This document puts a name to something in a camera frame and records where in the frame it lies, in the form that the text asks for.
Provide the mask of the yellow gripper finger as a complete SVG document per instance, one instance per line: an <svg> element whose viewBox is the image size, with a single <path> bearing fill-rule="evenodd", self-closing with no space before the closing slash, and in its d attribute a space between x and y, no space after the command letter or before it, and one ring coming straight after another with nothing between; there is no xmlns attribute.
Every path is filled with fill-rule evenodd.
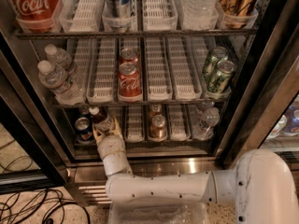
<svg viewBox="0 0 299 224"><path fill-rule="evenodd" d="M100 145L102 140L106 137L102 132L98 131L96 128L93 128L93 137L95 139L96 145Z"/></svg>
<svg viewBox="0 0 299 224"><path fill-rule="evenodd" d="M119 138L123 138L120 124L115 117L113 117L113 127L110 132L114 135L117 135Z"/></svg>

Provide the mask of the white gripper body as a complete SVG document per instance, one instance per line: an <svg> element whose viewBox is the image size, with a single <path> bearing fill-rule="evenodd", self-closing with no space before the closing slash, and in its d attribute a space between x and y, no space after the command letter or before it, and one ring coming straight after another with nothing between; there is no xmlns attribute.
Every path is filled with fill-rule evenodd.
<svg viewBox="0 0 299 224"><path fill-rule="evenodd" d="M102 160L105 157L114 155L118 152L125 153L125 142L117 135L109 135L104 137L102 141L97 145L97 151Z"/></svg>

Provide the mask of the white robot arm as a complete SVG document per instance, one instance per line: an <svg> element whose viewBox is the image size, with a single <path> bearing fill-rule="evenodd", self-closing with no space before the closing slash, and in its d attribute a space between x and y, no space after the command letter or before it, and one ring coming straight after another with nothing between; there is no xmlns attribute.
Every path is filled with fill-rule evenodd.
<svg viewBox="0 0 299 224"><path fill-rule="evenodd" d="M120 124L102 132L93 127L97 151L107 176L106 194L114 203L145 200L232 203L235 224L299 224L292 172L268 149L253 149L232 169L186 175L140 177L127 160Z"/></svg>

